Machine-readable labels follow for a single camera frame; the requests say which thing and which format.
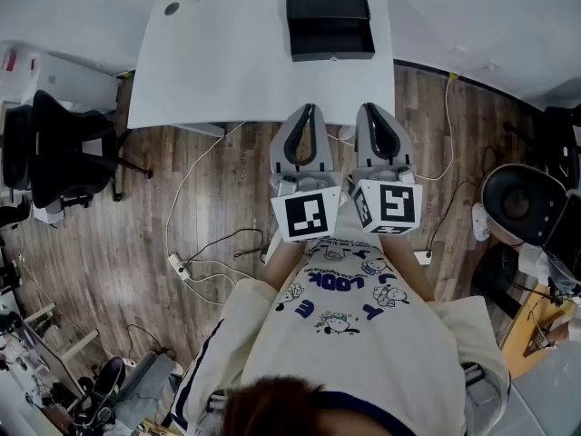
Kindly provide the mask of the black padded office chair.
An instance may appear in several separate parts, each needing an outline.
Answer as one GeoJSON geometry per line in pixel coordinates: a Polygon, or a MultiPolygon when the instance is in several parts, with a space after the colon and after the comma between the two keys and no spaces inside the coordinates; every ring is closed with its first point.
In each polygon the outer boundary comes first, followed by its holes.
{"type": "Polygon", "coordinates": [[[5,114],[2,134],[2,175],[5,185],[13,190],[25,191],[30,183],[32,110],[30,105],[21,105],[9,109],[5,114]]]}

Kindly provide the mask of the person's right forearm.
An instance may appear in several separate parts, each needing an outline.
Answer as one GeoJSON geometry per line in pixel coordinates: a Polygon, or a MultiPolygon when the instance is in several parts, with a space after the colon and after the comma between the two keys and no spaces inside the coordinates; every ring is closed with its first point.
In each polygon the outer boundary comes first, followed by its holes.
{"type": "Polygon", "coordinates": [[[435,301],[435,291],[412,250],[401,235],[380,235],[381,248],[408,286],[425,302],[435,301]]]}

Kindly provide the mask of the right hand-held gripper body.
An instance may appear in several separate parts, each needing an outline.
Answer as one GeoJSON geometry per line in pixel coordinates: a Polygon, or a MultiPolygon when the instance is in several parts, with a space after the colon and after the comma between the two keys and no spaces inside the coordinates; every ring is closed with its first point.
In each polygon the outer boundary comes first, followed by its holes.
{"type": "Polygon", "coordinates": [[[412,167],[358,168],[352,178],[351,198],[364,233],[407,234],[419,228],[423,187],[412,167]]]}

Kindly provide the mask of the light table frame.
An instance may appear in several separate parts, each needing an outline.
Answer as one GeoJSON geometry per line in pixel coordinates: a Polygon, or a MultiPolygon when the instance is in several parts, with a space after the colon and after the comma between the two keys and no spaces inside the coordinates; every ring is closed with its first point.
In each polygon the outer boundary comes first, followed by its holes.
{"type": "Polygon", "coordinates": [[[83,329],[69,318],[57,303],[21,309],[25,338],[33,343],[33,352],[55,378],[78,382],[93,379],[107,354],[101,349],[100,333],[83,329]]]}

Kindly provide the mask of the white cabinet with red labels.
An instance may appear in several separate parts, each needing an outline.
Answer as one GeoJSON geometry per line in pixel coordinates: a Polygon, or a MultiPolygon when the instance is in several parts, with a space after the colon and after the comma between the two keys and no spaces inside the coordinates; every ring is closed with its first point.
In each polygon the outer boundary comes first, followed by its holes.
{"type": "Polygon", "coordinates": [[[0,102],[31,104],[45,91],[74,112],[117,108],[118,80],[90,67],[0,42],[0,102]]]}

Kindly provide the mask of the black mesh office chair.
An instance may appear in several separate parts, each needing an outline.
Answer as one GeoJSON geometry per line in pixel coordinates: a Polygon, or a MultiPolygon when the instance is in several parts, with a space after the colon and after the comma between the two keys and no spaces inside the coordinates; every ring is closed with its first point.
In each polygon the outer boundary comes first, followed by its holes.
{"type": "Polygon", "coordinates": [[[75,205],[88,207],[107,185],[113,199],[123,195],[116,191],[116,171],[122,166],[150,179],[153,171],[133,164],[120,156],[129,135],[119,135],[113,121],[98,111],[74,113],[65,109],[50,94],[34,95],[31,127],[34,131],[30,155],[30,184],[35,207],[48,210],[75,205]]]}

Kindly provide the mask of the wooden board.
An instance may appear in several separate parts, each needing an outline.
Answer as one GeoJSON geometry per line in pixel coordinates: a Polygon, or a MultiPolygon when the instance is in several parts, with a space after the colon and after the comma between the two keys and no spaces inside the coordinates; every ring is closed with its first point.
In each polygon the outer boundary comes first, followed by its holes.
{"type": "Polygon", "coordinates": [[[576,302],[565,300],[561,306],[555,306],[542,294],[549,294],[549,290],[538,283],[528,294],[501,343],[512,379],[530,372],[549,353],[549,350],[541,350],[525,355],[528,346],[540,334],[540,328],[546,328],[550,322],[570,319],[576,312],[576,302]]]}

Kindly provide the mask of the black box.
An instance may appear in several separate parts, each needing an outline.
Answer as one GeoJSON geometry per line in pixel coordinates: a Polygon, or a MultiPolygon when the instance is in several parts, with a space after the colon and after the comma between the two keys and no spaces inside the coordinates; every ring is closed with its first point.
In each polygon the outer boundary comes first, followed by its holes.
{"type": "Polygon", "coordinates": [[[293,62],[368,60],[375,55],[369,19],[289,18],[293,62]]]}

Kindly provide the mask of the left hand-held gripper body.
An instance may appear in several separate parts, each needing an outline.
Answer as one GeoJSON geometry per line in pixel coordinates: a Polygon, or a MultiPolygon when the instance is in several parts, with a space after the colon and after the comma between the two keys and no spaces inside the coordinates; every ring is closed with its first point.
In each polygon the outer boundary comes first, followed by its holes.
{"type": "Polygon", "coordinates": [[[271,206],[284,242],[334,234],[340,208],[340,173],[277,173],[271,176],[271,187],[271,206]]]}

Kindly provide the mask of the person's left forearm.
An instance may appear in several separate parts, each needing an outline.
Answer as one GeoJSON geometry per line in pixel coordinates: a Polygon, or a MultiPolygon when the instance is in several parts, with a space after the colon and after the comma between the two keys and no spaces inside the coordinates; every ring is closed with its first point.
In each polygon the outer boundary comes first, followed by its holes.
{"type": "Polygon", "coordinates": [[[280,242],[262,268],[259,279],[279,291],[299,264],[306,243],[280,242]]]}

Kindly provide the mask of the person's cream printed shirt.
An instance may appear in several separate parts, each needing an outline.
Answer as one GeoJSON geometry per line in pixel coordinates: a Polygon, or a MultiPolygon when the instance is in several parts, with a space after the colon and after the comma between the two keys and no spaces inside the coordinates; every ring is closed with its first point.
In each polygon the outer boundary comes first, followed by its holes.
{"type": "Polygon", "coordinates": [[[510,387],[483,298],[425,302],[344,220],[279,291],[237,282],[171,415],[186,436],[487,436],[510,387]]]}

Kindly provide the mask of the black plastic tray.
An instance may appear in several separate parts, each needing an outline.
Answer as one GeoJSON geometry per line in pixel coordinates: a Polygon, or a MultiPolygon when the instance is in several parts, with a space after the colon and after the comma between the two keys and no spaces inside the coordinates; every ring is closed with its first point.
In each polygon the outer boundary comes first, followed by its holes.
{"type": "Polygon", "coordinates": [[[368,0],[286,0],[289,19],[370,19],[368,0]]]}

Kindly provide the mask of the grey bag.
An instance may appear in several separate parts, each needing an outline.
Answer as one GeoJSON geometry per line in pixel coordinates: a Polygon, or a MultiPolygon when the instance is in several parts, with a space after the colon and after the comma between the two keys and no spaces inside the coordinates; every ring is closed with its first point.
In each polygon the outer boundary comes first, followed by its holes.
{"type": "Polygon", "coordinates": [[[146,353],[121,388],[114,409],[116,420],[133,431],[143,420],[153,416],[175,364],[166,353],[146,353]]]}

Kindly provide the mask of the black wheeled device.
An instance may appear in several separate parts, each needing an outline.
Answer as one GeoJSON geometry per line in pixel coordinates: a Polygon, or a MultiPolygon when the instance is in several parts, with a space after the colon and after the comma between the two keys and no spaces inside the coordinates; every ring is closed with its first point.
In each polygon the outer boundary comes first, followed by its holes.
{"type": "Polygon", "coordinates": [[[93,388],[72,409],[69,432],[73,436],[96,436],[105,424],[114,421],[114,408],[125,376],[121,357],[113,357],[104,365],[93,388]]]}

